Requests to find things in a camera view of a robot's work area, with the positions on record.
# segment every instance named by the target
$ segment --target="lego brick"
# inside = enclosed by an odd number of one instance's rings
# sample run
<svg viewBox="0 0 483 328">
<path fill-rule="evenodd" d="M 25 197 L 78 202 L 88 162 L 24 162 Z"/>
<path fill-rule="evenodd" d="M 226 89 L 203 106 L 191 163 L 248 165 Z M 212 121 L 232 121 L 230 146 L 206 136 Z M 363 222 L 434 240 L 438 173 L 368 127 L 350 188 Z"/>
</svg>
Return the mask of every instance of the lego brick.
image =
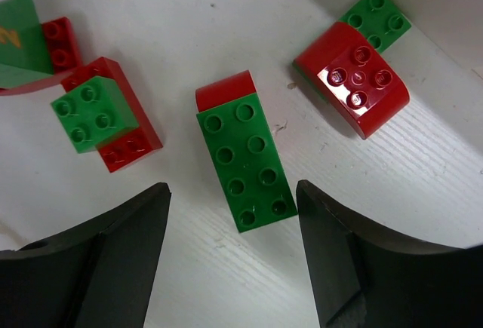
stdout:
<svg viewBox="0 0 483 328">
<path fill-rule="evenodd" d="M 411 27 L 391 0 L 360 0 L 340 20 L 356 28 L 379 53 Z"/>
<path fill-rule="evenodd" d="M 238 231 L 297 215 L 257 93 L 197 118 Z"/>
<path fill-rule="evenodd" d="M 126 79 L 125 74 L 116 61 L 101 57 L 86 66 L 77 68 L 70 77 L 62 80 L 61 84 L 64 90 L 69 92 L 96 75 L 115 80 L 139 123 L 139 127 L 136 130 L 127 133 L 119 141 L 113 141 L 109 145 L 99 149 L 100 156 L 104 160 L 108 170 L 115 172 L 137 161 L 138 158 L 147 156 L 151 151 L 160 149 L 163 145 L 137 99 L 136 94 L 132 90 L 129 81 Z M 131 150 L 133 150 L 132 147 L 134 144 L 129 143 L 129 146 L 125 144 L 130 140 L 130 137 L 133 137 L 135 141 L 142 141 L 140 144 L 143 148 L 132 152 Z M 120 155 L 118 153 L 119 151 L 123 151 L 124 157 L 116 157 L 116 155 Z"/>
<path fill-rule="evenodd" d="M 346 23 L 336 22 L 294 64 L 362 139 L 409 103 L 403 81 Z"/>
<path fill-rule="evenodd" d="M 78 153 L 111 143 L 139 127 L 114 80 L 93 77 L 52 102 Z"/>
<path fill-rule="evenodd" d="M 203 112 L 255 92 L 255 85 L 247 70 L 197 89 L 195 92 L 196 105 L 198 111 Z"/>
<path fill-rule="evenodd" d="M 127 132 L 121 138 L 99 149 L 100 157 L 110 173 L 128 166 L 142 157 L 146 157 L 154 149 L 149 144 L 141 127 Z"/>
<path fill-rule="evenodd" d="M 0 2 L 0 66 L 4 89 L 54 74 L 33 0 Z"/>
<path fill-rule="evenodd" d="M 43 23 L 42 31 L 55 74 L 82 66 L 81 52 L 68 18 Z"/>
</svg>

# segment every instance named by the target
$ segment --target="white wall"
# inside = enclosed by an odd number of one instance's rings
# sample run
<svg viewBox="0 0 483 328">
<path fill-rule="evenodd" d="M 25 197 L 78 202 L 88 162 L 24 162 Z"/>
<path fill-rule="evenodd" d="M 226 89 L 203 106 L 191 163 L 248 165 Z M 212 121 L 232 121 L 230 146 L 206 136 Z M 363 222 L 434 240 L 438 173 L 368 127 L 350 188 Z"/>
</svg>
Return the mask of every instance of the white wall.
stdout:
<svg viewBox="0 0 483 328">
<path fill-rule="evenodd" d="M 394 1 L 462 67 L 483 69 L 483 0 Z"/>
</svg>

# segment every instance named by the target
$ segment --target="yellow printed number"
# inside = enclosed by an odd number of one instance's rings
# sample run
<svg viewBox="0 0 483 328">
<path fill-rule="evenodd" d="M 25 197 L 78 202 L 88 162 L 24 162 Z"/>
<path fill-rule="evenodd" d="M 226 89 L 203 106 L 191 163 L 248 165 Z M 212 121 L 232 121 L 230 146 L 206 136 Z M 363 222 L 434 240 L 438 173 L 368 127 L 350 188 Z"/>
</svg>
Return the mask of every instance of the yellow printed number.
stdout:
<svg viewBox="0 0 483 328">
<path fill-rule="evenodd" d="M 0 43 L 7 44 L 8 41 L 15 45 L 17 48 L 22 47 L 18 34 L 15 30 L 11 30 L 9 32 L 8 30 L 0 26 Z"/>
</svg>

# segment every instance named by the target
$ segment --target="white table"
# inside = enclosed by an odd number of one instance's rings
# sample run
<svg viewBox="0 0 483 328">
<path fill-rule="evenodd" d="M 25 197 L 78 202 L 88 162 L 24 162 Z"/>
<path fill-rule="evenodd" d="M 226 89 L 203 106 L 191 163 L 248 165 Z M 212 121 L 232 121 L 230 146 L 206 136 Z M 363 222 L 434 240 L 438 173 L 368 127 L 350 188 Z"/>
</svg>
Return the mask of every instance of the white table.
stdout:
<svg viewBox="0 0 483 328">
<path fill-rule="evenodd" d="M 411 104 L 362 141 L 289 68 L 355 1 L 35 0 L 42 21 L 71 18 L 86 61 L 120 62 L 165 147 L 110 174 L 97 153 L 75 153 L 51 111 L 60 86 L 0 97 L 0 249 L 56 234 L 163 181 L 173 197 L 147 327 L 317 327 L 297 218 L 238 234 L 195 118 L 197 87 L 245 69 L 270 126 L 287 126 L 275 143 L 293 190 L 309 179 L 406 234 L 480 243 L 477 77 L 414 27 L 384 54 Z M 300 87 L 289 89 L 294 81 Z"/>
</svg>

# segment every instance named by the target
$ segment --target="debris speck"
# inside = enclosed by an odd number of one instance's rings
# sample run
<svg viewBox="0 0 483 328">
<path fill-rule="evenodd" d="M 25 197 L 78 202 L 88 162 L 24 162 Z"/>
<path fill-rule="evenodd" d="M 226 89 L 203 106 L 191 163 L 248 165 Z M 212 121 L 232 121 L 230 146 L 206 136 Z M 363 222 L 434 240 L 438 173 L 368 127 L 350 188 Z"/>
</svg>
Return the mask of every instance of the debris speck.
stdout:
<svg viewBox="0 0 483 328">
<path fill-rule="evenodd" d="M 281 130 L 286 130 L 287 129 L 287 123 L 288 121 L 285 120 L 283 124 L 276 124 L 274 131 L 272 131 L 272 134 L 277 137 L 278 132 Z"/>
</svg>

